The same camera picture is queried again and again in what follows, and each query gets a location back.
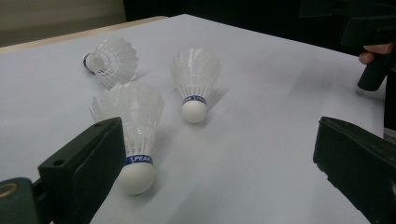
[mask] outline white tabletop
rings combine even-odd
[[[81,58],[111,35],[132,43],[139,81],[165,108],[154,185],[129,196],[116,183],[92,223],[369,223],[312,162],[322,116],[382,136],[383,92],[356,93],[358,59],[189,15],[0,55],[0,180],[38,179],[36,167],[93,124],[88,107],[106,88]],[[182,120],[170,75],[189,47],[222,64],[197,125]]]

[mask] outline hand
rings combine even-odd
[[[375,53],[389,54],[392,52],[393,47],[394,47],[393,43],[384,44],[384,45],[364,46],[364,48],[367,51],[359,55],[359,61],[364,64],[371,63],[375,58]],[[390,69],[396,72],[396,62],[393,64],[393,66]]]

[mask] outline white shuttlecock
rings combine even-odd
[[[136,50],[122,37],[110,37],[103,41],[94,53],[85,55],[85,68],[112,88],[116,83],[127,83],[136,78]]]
[[[159,92],[136,81],[118,83],[101,97],[93,98],[90,110],[95,122],[122,119],[127,158],[118,180],[129,194],[143,193],[154,181],[150,154],[163,106]]]
[[[172,77],[183,97],[181,113],[190,123],[206,117],[206,103],[218,80],[219,59],[203,49],[187,49],[178,53],[171,64]]]

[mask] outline shuttlecock label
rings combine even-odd
[[[199,101],[201,103],[204,103],[206,105],[206,99],[202,96],[198,96],[198,95],[192,95],[192,96],[188,96],[183,100],[183,104],[186,104],[188,101]]]
[[[130,165],[134,163],[145,162],[152,165],[152,158],[148,155],[133,155],[126,158],[125,165]]]

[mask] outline dark background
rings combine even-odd
[[[345,17],[299,18],[301,0],[123,0],[127,21],[190,14],[232,26],[359,55],[340,44]]]

